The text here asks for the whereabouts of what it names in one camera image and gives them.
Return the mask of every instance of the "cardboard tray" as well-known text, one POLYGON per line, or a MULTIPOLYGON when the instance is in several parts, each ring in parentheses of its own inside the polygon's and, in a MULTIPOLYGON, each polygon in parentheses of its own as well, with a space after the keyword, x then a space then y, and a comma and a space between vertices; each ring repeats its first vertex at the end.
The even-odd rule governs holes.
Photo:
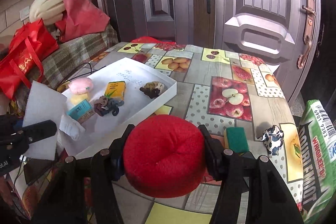
MULTIPOLYGON (((129 58, 116 61, 88 77, 94 85, 89 101, 92 106, 96 99, 104 95, 107 84, 113 81, 126 82, 125 104, 119 107, 117 116, 109 113, 100 117, 95 113, 82 123, 86 131, 78 141, 72 140, 64 132, 60 133, 61 143, 68 155, 76 156, 77 159, 92 157, 101 149, 108 148, 114 139, 122 136, 128 124, 137 125, 177 93, 174 79, 129 58), (155 99, 150 99, 139 90, 141 86, 152 81, 159 81, 165 85, 164 93, 155 99)), ((74 107, 69 100, 72 93, 68 89, 63 95, 68 98, 67 110, 70 110, 74 107)))

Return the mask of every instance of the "bolt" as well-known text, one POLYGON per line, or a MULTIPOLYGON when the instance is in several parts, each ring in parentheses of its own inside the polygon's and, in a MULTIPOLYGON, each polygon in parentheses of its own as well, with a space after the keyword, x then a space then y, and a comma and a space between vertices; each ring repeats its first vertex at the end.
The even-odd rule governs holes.
POLYGON ((260 160, 262 162, 268 162, 268 157, 266 157, 266 156, 260 156, 260 160))
POLYGON ((231 156, 233 154, 233 151, 231 149, 224 149, 224 154, 231 156))
POLYGON ((101 154, 102 156, 107 156, 109 153, 110 153, 110 151, 109 151, 107 148, 102 149, 102 150, 100 151, 100 154, 101 154))
POLYGON ((73 162, 73 160, 74 160, 73 156, 68 156, 68 157, 65 158, 66 163, 71 163, 71 162, 73 162))

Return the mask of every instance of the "wrigley's doublemint packet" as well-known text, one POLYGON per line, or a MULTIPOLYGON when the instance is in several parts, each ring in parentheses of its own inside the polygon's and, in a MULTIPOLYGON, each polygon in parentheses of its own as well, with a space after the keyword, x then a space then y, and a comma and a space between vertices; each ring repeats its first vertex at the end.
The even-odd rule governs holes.
POLYGON ((314 223, 336 188, 336 130, 319 100, 311 100, 300 120, 303 165, 303 220, 314 223))

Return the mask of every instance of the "plaid blanket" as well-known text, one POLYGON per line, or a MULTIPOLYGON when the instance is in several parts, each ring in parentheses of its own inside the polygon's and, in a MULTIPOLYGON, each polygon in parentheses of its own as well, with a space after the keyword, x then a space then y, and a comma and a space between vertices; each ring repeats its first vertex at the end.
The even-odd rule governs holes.
MULTIPOLYGON (((56 89, 68 76, 76 71, 76 68, 85 62, 104 52, 118 43, 117 32, 111 25, 107 25, 104 32, 87 34, 74 40, 61 44, 59 49, 42 61, 44 68, 43 84, 56 89)), ((28 74, 30 82, 37 80, 40 72, 34 67, 28 74)), ((11 102, 12 113, 23 113, 29 89, 21 83, 15 93, 16 103, 11 102)))

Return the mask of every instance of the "red cushion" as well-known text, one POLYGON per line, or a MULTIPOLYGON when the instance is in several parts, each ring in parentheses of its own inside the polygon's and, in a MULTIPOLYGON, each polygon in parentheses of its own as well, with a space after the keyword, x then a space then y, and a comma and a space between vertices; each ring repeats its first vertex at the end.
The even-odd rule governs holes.
POLYGON ((183 196, 203 178, 204 138, 186 120, 153 116, 133 129, 123 157, 126 177, 139 192, 155 198, 183 196))

